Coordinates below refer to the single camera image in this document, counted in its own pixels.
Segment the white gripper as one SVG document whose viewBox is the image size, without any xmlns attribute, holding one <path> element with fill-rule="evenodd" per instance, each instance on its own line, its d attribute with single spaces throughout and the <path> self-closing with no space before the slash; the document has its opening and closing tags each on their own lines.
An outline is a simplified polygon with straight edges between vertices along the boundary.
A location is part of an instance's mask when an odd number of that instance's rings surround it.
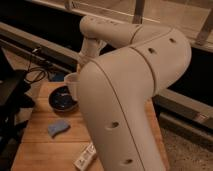
<svg viewBox="0 0 213 171">
<path fill-rule="evenodd" d="M 101 50 L 107 45 L 103 40 L 95 38 L 84 38 L 81 50 L 79 52 L 77 72 L 80 72 L 81 69 L 93 58 L 96 58 L 100 55 Z"/>
</svg>

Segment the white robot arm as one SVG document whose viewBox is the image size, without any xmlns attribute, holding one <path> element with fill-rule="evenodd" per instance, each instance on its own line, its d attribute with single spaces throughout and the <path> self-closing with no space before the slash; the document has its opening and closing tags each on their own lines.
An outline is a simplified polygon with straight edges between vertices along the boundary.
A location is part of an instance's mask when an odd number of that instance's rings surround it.
<svg viewBox="0 0 213 171">
<path fill-rule="evenodd" d="M 85 16 L 78 103 L 105 171 L 166 171 L 145 103 L 187 70 L 191 46 L 175 28 Z"/>
</svg>

